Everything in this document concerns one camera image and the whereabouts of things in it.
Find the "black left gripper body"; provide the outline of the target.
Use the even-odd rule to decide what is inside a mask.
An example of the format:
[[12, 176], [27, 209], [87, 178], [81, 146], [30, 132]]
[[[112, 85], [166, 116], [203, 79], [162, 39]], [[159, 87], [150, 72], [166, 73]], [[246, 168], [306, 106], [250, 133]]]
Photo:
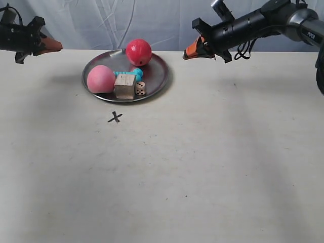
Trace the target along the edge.
[[23, 64], [32, 51], [40, 49], [40, 32], [45, 26], [43, 17], [34, 17], [26, 26], [19, 24], [1, 24], [1, 50], [15, 52], [15, 62]]

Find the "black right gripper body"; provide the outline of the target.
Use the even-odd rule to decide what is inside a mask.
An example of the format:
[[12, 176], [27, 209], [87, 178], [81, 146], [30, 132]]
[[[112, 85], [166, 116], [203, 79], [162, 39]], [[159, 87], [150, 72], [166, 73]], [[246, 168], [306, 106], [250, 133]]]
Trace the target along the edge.
[[265, 17], [259, 9], [238, 19], [221, 22], [210, 26], [201, 18], [192, 21], [192, 28], [204, 38], [215, 56], [221, 57], [225, 63], [232, 61], [229, 49], [244, 44], [258, 37], [257, 31], [265, 27]]

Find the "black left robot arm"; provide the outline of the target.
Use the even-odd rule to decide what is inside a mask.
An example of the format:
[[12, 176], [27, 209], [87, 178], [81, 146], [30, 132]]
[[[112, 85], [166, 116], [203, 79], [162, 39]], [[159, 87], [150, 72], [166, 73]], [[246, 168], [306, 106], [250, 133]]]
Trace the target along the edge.
[[27, 56], [39, 56], [50, 52], [59, 52], [62, 44], [41, 32], [45, 26], [43, 17], [34, 17], [26, 26], [1, 24], [1, 50], [15, 52], [15, 62], [23, 64]]

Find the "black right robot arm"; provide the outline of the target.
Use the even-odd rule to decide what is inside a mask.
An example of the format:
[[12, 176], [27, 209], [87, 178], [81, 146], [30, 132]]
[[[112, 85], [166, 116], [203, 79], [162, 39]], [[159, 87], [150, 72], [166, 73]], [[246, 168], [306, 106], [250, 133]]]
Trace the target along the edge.
[[223, 1], [213, 1], [211, 7], [221, 23], [210, 26], [201, 18], [193, 20], [192, 28], [199, 37], [185, 49], [183, 59], [219, 56], [225, 63], [240, 58], [248, 60], [257, 39], [282, 34], [292, 41], [319, 48], [316, 82], [323, 91], [323, 21], [305, 1], [271, 0], [237, 19]]

